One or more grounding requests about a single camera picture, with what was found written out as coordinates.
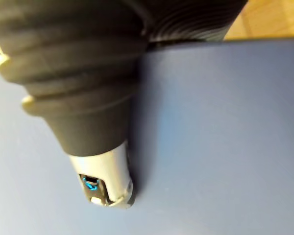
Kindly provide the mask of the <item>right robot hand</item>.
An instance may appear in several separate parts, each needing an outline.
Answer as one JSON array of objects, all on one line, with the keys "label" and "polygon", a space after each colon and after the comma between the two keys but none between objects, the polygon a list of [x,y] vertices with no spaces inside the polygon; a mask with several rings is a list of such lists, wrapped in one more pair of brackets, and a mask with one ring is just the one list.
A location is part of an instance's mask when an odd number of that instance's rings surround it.
[{"label": "right robot hand", "polygon": [[131,101],[151,47],[224,39],[244,0],[0,0],[0,74],[23,86],[86,198],[127,209]]}]

